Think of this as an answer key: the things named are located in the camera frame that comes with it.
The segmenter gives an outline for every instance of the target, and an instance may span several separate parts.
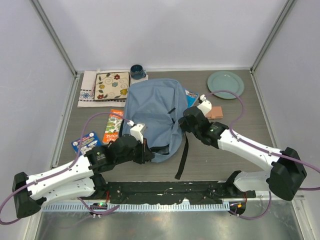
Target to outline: black strap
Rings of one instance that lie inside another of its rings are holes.
[[[175,175],[175,179],[180,180],[182,173],[184,172],[185,169],[185,165],[186,165],[186,160],[187,160],[187,156],[188,156],[188,150],[189,150],[189,141],[187,138],[187,135],[184,134],[185,136],[185,144],[184,144],[184,149],[183,149],[183,153],[182,153],[182,157],[181,157],[181,161],[180,161],[180,165],[179,165],[179,169],[178,172]]]

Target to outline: wall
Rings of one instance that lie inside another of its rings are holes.
[[[279,146],[320,167],[320,1],[297,1],[257,69],[257,81]],[[320,186],[308,169],[304,187]],[[320,192],[305,192],[319,232]]]
[[[0,202],[14,175],[48,169],[72,75],[28,0],[0,7]],[[1,213],[15,219],[11,200]],[[2,240],[23,239],[28,219],[0,225]]]
[[[40,0],[77,70],[251,67],[286,0]]]

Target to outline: gray floor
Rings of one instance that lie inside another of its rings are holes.
[[[207,79],[215,71],[168,71],[148,72],[149,79],[173,78],[191,91],[203,94],[208,93]],[[232,71],[239,75],[245,85],[241,98],[244,101],[246,112],[244,117],[235,125],[235,130],[257,142],[271,146],[271,139],[268,133],[266,122],[258,101],[258,97],[248,70]],[[81,81],[75,96],[71,116],[66,130],[64,143],[60,155],[59,165],[70,162],[75,157],[71,142],[80,137],[86,120],[93,114],[107,112],[111,107],[83,107],[77,108]],[[224,100],[215,96],[208,98],[213,106],[222,106],[223,119],[219,121],[230,124],[241,112],[241,105],[238,100]],[[95,131],[102,139],[108,117],[99,116],[91,121],[87,131]],[[230,152],[215,149],[203,145],[193,135],[188,135],[189,153],[181,180],[226,180],[236,170],[245,172],[260,171],[260,168],[243,158]],[[103,173],[106,181],[174,181],[184,144],[178,152],[169,160],[163,163],[147,163],[138,165],[134,162],[127,162],[118,165],[114,170]]]
[[[246,216],[268,201],[253,200]],[[244,220],[227,212],[117,212],[101,219],[87,212],[44,212],[36,240],[301,240],[292,204],[274,200],[269,214]]]

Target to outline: mug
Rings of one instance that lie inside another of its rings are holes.
[[[139,80],[146,77],[146,72],[141,65],[137,64],[130,68],[130,76],[135,80]]]

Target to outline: green plate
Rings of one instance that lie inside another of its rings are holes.
[[[210,92],[228,90],[240,96],[245,90],[242,79],[230,71],[217,71],[208,78],[207,82]],[[236,97],[227,92],[218,92],[215,96],[222,99],[235,99]]]

